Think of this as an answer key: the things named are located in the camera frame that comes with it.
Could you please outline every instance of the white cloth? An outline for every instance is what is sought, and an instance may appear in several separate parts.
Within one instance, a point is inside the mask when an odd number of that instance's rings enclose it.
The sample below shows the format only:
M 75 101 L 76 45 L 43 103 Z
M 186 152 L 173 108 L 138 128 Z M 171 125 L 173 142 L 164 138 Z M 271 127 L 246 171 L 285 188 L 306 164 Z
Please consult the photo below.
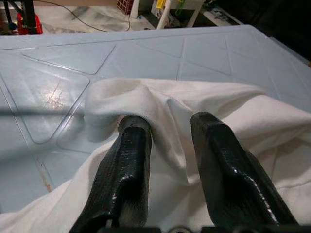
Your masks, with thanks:
M 190 118 L 208 111 L 228 124 L 258 157 L 299 223 L 311 223 L 311 114 L 235 83 L 107 79 L 88 90 L 90 140 L 104 140 L 71 181 L 16 213 L 0 215 L 0 232 L 68 232 L 89 195 L 99 162 L 123 115 L 152 128 L 147 225 L 212 225 L 199 183 Z

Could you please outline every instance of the floor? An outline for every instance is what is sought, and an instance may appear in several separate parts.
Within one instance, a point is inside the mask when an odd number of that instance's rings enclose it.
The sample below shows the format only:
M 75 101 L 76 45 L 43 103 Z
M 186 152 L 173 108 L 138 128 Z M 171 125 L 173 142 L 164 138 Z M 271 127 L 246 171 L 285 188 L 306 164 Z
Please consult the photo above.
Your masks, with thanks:
M 80 20 L 103 31 L 139 31 L 154 27 L 144 18 L 124 15 L 113 6 L 69 6 Z M 80 22 L 72 13 L 59 6 L 35 6 L 43 34 L 100 32 Z

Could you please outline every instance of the red object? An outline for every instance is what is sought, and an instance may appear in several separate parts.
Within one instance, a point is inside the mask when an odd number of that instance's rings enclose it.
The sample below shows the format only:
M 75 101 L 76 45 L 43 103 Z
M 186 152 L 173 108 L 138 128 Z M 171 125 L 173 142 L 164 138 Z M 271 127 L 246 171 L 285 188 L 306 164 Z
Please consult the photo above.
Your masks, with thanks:
M 39 17 L 36 14 L 35 14 L 35 24 L 37 27 L 37 33 L 43 34 L 42 24 L 40 22 Z M 27 29 L 27 27 L 24 26 L 24 18 L 20 13 L 17 14 L 17 31 L 18 31 L 19 35 L 27 35 L 28 34 L 28 29 Z
M 134 0 L 118 0 L 117 7 L 126 15 L 131 13 Z

